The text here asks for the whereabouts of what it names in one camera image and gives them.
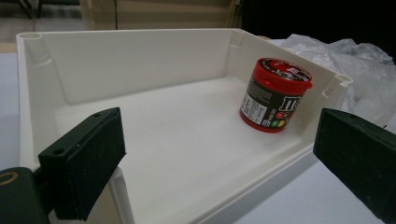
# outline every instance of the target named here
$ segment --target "red container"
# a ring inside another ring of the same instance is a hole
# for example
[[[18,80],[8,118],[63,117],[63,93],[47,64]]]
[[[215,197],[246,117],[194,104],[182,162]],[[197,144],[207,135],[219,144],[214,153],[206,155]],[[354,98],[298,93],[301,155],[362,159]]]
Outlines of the red container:
[[[261,58],[254,67],[240,115],[249,126],[266,133],[279,133],[288,125],[311,75],[298,65]]]

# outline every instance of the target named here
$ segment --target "white table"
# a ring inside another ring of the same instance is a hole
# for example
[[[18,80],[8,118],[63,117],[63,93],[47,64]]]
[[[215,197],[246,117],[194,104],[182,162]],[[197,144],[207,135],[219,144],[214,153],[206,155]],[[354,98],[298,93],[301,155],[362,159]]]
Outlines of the white table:
[[[17,53],[0,53],[0,170],[19,165],[17,62]],[[395,127],[394,117],[388,129]],[[311,153],[207,223],[383,222]]]

